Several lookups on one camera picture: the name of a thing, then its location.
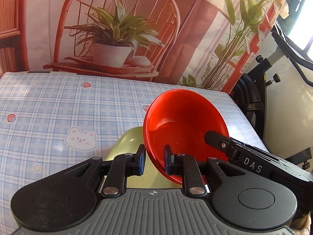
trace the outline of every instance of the das logo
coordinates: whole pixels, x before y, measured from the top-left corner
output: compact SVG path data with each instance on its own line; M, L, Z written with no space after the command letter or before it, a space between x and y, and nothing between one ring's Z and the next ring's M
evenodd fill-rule
M256 171L257 173L261 172L262 166L255 164L255 162L251 163L248 157L246 157L244 164L249 165L249 168L251 168L253 171Z

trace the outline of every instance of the red bowl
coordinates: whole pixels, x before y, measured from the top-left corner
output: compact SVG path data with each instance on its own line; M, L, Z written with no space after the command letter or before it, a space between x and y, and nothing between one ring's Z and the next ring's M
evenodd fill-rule
M173 89L159 95L150 105L143 123L144 142L154 166L168 179L182 184L179 176L165 174L163 148L173 153L192 155L197 161L214 156L227 161L226 155L204 142L207 131L229 137L218 110L203 96L186 89Z

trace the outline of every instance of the screw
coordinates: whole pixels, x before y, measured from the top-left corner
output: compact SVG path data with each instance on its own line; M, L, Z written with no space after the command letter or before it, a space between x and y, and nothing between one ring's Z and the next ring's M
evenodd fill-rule
M107 195L114 195L118 193L118 189L116 187L106 187L103 189L103 193Z
M196 186L196 187L190 188L189 192L191 192L192 194L199 195L199 194L203 194L205 192L205 190L202 187Z

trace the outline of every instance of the window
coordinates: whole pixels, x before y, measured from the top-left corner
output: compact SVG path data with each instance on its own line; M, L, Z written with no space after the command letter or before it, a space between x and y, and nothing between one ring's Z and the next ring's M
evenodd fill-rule
M305 59L313 60L313 0L286 0L289 16L278 22L289 44Z

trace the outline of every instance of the bear face print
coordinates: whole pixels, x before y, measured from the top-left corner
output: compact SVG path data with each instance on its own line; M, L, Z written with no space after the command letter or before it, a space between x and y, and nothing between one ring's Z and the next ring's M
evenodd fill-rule
M78 127L68 130L64 141L65 144L73 149L81 151L91 151L96 148L96 134L93 131L83 132Z

